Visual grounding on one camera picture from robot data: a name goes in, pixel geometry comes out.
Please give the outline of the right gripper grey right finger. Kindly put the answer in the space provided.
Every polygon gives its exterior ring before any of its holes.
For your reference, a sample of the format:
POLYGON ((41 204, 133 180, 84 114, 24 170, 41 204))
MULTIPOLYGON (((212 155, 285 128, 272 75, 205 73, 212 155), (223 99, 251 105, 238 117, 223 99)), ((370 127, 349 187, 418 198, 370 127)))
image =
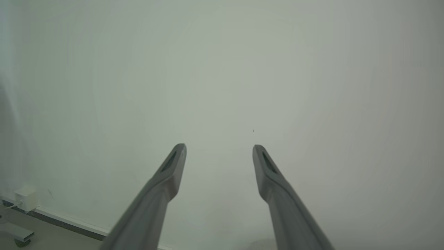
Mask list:
POLYGON ((262 145, 253 147, 257 188, 268 204, 279 250, 332 250, 333 245, 262 145))

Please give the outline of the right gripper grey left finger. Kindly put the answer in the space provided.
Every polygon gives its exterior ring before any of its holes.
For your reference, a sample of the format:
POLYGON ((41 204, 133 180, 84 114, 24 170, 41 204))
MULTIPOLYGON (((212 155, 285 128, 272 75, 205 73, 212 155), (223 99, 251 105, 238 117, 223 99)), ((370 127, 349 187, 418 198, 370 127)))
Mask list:
POLYGON ((175 145, 105 237, 102 250, 156 250, 168 203, 178 194, 187 146, 175 145))

